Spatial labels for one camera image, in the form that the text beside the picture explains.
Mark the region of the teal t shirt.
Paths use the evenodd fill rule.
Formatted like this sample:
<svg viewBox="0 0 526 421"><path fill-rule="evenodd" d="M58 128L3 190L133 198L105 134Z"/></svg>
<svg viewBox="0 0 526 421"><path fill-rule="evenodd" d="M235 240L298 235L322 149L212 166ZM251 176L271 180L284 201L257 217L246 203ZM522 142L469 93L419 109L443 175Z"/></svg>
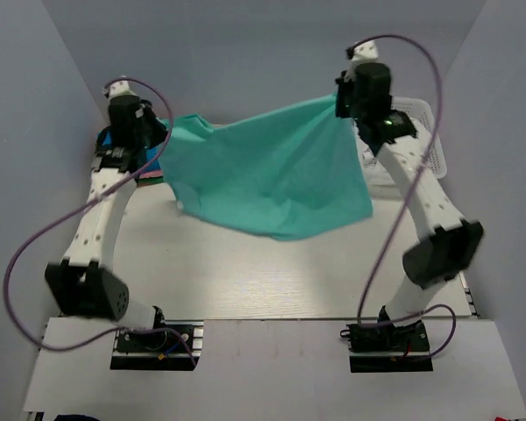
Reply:
<svg viewBox="0 0 526 421"><path fill-rule="evenodd" d="M306 239L373 215L352 123L321 96L228 125L176 118L158 159L183 211L278 240Z"/></svg>

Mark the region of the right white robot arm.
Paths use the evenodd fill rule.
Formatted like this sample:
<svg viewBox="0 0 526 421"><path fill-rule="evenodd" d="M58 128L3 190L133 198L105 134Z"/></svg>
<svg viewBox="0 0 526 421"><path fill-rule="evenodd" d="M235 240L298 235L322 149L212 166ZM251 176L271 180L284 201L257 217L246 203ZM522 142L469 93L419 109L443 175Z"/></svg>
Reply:
<svg viewBox="0 0 526 421"><path fill-rule="evenodd" d="M434 295L467 269L484 235L451 203L424 163L419 138L425 129L392 105L391 73L380 63L359 64L336 80L336 115L352 119L359 138L387 170L404 200L418 242L403 256L405 277L379 315L380 343L399 349L410 338L408 325L421 319Z"/></svg>

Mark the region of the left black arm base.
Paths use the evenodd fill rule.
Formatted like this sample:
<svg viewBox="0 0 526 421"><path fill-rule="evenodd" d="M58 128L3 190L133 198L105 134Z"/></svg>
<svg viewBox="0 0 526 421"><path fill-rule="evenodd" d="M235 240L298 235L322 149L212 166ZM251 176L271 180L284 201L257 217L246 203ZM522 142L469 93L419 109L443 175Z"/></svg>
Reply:
<svg viewBox="0 0 526 421"><path fill-rule="evenodd" d="M203 321L164 321L176 331L151 335L117 333L110 358L111 370L180 371L195 369L203 348Z"/></svg>

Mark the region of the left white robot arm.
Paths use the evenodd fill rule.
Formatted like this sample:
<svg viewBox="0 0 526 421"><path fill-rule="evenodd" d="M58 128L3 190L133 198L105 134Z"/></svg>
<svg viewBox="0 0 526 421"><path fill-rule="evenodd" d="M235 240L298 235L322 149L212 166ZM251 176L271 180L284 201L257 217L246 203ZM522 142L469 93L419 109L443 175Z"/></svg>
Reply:
<svg viewBox="0 0 526 421"><path fill-rule="evenodd" d="M156 308L131 298L113 273L117 235L126 206L137 188L136 170L147 152L167 136L148 101L126 92L109 99L110 124L97 138L89 198L96 205L82 219L61 262L46 266L46 283L70 317L108 320L138 329L138 340L157 350L167 342L167 328L156 321Z"/></svg>

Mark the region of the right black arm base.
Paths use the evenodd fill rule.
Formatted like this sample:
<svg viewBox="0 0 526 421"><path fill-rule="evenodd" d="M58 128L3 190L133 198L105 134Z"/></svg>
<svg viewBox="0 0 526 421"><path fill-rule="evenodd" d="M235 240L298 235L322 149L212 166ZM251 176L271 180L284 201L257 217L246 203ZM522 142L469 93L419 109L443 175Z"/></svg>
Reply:
<svg viewBox="0 0 526 421"><path fill-rule="evenodd" d="M339 336L348 343L353 374L433 371L430 342L423 322L380 329L351 324L341 330Z"/></svg>

